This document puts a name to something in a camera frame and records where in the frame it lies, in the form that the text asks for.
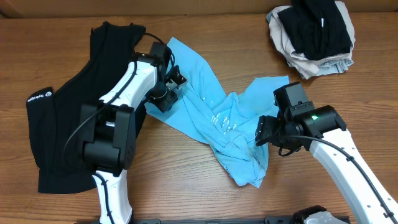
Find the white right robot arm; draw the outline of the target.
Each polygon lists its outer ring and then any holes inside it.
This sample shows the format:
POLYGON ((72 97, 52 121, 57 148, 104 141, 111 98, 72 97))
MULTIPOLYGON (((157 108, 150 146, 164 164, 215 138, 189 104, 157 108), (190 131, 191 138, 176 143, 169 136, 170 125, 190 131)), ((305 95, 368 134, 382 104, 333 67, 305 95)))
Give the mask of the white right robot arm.
POLYGON ((397 202, 359 153, 334 107, 314 107, 299 82, 273 94, 279 112, 259 118, 256 145, 270 143, 281 157, 305 149, 328 172, 358 223, 397 223, 397 202))

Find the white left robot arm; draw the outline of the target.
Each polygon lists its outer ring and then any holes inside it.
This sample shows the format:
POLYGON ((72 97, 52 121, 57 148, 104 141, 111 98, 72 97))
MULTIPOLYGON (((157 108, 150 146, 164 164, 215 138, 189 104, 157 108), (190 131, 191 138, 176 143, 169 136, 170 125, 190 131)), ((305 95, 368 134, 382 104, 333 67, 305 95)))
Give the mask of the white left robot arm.
POLYGON ((127 170, 136 151, 137 109, 149 102, 162 113, 170 110, 186 82, 171 49, 154 42, 148 54, 133 54, 125 74, 107 94, 82 105, 78 149, 98 189, 98 223, 133 223, 127 170))

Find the light blue t-shirt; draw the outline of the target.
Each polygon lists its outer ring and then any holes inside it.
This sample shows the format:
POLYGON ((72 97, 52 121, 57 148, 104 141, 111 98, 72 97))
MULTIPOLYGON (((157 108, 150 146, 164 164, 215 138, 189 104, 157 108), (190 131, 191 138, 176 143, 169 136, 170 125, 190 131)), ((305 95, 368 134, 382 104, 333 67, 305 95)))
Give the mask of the light blue t-shirt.
POLYGON ((260 187, 269 163, 266 145, 257 146, 260 116, 276 116, 273 91, 289 83, 287 76, 255 78, 241 94, 226 94, 208 62, 176 38, 168 42, 175 62, 188 82, 178 100, 161 112, 146 103, 147 113, 188 137, 208 144, 218 162, 238 186, 260 187))

